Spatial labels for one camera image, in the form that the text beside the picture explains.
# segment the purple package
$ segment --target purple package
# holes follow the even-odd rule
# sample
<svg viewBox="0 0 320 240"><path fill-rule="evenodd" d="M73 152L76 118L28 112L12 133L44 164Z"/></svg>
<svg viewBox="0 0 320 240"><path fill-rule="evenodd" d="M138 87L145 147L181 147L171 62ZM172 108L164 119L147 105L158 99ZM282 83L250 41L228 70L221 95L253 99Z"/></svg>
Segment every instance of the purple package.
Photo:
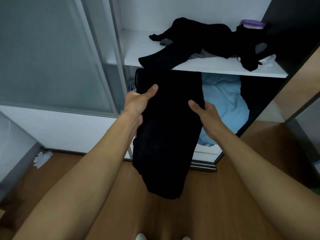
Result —
<svg viewBox="0 0 320 240"><path fill-rule="evenodd" d="M245 28L263 29L266 24L256 20L243 19L240 25L243 24Z"/></svg>

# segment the wooden floor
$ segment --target wooden floor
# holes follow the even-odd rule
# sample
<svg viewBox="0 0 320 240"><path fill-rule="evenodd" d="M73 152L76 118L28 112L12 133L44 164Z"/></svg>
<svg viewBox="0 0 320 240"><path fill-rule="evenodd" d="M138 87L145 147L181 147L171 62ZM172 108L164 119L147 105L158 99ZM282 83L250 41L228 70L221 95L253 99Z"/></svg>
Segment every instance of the wooden floor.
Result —
<svg viewBox="0 0 320 240"><path fill-rule="evenodd" d="M242 139L281 170L309 184L303 153L283 124L255 121ZM30 168L12 191L0 225L19 229L43 195L80 159L54 153L40 169ZM282 239L226 156L217 168L217 173L190 170L180 199L166 200L149 193L131 163L123 162L87 239L134 240L139 232L149 240Z"/></svg>

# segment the person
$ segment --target person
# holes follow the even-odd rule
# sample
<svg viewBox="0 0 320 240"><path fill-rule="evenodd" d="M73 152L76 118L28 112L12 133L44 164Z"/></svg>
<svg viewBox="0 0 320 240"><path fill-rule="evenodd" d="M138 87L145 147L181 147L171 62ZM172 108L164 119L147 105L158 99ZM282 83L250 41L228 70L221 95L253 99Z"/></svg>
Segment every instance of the person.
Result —
<svg viewBox="0 0 320 240"><path fill-rule="evenodd" d="M14 240L84 239L104 205L125 153L143 123L142 112L158 90L126 95L123 113L106 134L42 198ZM264 214L288 239L320 239L320 198L262 158L221 121L214 105L194 101L206 133L230 158Z"/></svg>

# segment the hand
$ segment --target hand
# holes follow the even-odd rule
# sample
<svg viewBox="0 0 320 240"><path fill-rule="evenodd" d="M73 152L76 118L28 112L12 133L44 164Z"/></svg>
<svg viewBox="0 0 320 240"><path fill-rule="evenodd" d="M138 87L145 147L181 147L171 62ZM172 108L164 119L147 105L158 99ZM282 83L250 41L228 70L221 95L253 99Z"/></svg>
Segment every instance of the hand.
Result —
<svg viewBox="0 0 320 240"><path fill-rule="evenodd" d="M228 130L228 127L222 122L218 111L213 104L205 101L205 109L202 109L193 100L189 100L188 104L192 111L200 116L203 128L212 140L217 141L218 136L225 130Z"/></svg>
<svg viewBox="0 0 320 240"><path fill-rule="evenodd" d="M146 109L150 98L155 96L158 91L158 85L154 84L144 94L136 93L135 91L128 92L125 97L123 113L130 114L133 119L138 119L138 126L142 124L142 112Z"/></svg>

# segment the light blue blanket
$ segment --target light blue blanket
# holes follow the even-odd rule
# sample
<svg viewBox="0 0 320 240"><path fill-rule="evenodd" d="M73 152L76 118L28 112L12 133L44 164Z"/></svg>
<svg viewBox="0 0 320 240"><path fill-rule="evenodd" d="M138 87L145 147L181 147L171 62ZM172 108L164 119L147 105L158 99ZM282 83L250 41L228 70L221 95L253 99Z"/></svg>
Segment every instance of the light blue blanket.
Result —
<svg viewBox="0 0 320 240"><path fill-rule="evenodd" d="M215 105L222 122L233 133L237 133L249 118L249 109L240 95L240 88L238 75L202 73L204 100ZM217 144L203 128L199 138L209 144Z"/></svg>

